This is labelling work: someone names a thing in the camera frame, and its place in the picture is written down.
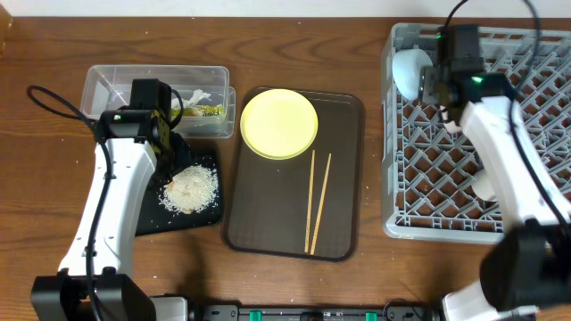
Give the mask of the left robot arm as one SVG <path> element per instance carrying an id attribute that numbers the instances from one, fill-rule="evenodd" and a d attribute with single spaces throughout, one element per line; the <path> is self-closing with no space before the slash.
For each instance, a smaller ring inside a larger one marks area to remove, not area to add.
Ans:
<path id="1" fill-rule="evenodd" d="M 180 150 L 171 115 L 176 90 L 156 78 L 133 81 L 127 105 L 90 119 L 54 92 L 93 134 L 95 171 L 79 228 L 53 276 L 39 276 L 30 301 L 41 320 L 188 320 L 186 298 L 150 297 L 133 280 L 137 222 L 150 184 L 166 185 Z"/>

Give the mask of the pale green cup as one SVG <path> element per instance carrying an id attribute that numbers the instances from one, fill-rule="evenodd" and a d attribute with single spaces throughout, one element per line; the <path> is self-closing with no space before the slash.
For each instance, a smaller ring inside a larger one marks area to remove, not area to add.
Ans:
<path id="1" fill-rule="evenodd" d="M 475 195 L 486 202 L 496 202 L 496 195 L 493 191 L 490 178 L 485 169 L 481 169 L 475 173 L 471 183 L 471 187 Z"/>

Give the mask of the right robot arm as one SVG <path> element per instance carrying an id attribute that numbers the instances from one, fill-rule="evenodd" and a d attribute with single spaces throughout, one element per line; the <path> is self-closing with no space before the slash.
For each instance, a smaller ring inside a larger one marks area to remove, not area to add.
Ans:
<path id="1" fill-rule="evenodd" d="M 570 202 L 555 185 L 502 73 L 488 72 L 476 25 L 446 21 L 437 59 L 421 70 L 419 97 L 474 146 L 500 206 L 504 236 L 484 257 L 479 278 L 445 295 L 442 320 L 508 320 L 570 302 Z"/>

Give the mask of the green snack wrapper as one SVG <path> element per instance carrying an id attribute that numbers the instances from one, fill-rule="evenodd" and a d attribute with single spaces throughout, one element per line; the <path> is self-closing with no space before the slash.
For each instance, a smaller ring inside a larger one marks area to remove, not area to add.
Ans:
<path id="1" fill-rule="evenodd" d="M 221 116 L 224 109 L 221 104 L 218 105 L 188 105 L 184 107 L 182 115 L 184 117 L 218 117 Z M 174 102 L 171 106 L 171 117 L 176 118 L 180 114 L 180 106 L 178 102 Z"/>

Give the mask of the white plastic wrap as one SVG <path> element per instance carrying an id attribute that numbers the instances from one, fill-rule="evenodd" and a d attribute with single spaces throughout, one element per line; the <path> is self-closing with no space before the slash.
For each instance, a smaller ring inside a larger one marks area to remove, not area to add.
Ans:
<path id="1" fill-rule="evenodd" d="M 206 99 L 209 100 L 211 95 L 209 93 L 204 92 L 202 89 L 195 89 L 189 99 L 181 98 L 184 108 L 188 108 L 189 106 L 197 105 L 201 100 Z M 171 100 L 171 108 L 174 110 L 180 109 L 180 104 L 178 98 L 173 98 Z"/>

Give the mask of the light blue bowl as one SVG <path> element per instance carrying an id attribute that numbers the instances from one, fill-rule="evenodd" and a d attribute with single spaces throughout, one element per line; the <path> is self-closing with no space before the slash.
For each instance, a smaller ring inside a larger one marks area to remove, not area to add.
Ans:
<path id="1" fill-rule="evenodd" d="M 418 98 L 421 70 L 433 66 L 429 55 L 420 49 L 397 52 L 392 61 L 393 81 L 401 95 L 410 101 Z"/>

